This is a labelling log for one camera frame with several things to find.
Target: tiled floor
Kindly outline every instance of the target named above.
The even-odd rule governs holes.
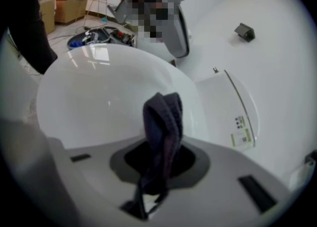
[[[55,51],[58,58],[63,58],[64,54],[69,51],[67,47],[67,41],[75,34],[79,34],[84,32],[83,26],[88,27],[99,27],[102,25],[108,25],[112,27],[117,27],[120,31],[124,33],[132,33],[128,29],[124,28],[123,26],[116,24],[114,22],[108,21],[107,24],[102,22],[100,18],[94,16],[86,16],[86,21],[84,19],[79,20],[75,23],[72,23],[68,26],[55,26],[55,30],[48,34],[48,40],[51,48]],[[42,75],[40,75],[35,69],[33,69],[24,58],[20,60],[20,64],[24,67],[24,69],[28,72],[28,74],[36,81],[39,85],[42,79]],[[30,110],[29,115],[26,118],[29,124],[39,126],[37,114],[36,114],[36,99],[33,99],[30,103]]]

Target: white toilet lid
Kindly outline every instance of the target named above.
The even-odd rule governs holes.
[[[157,92],[178,92],[184,134],[208,139],[194,83],[152,54],[113,44],[76,48],[54,62],[37,95],[39,125],[66,149],[139,136],[143,104]]]

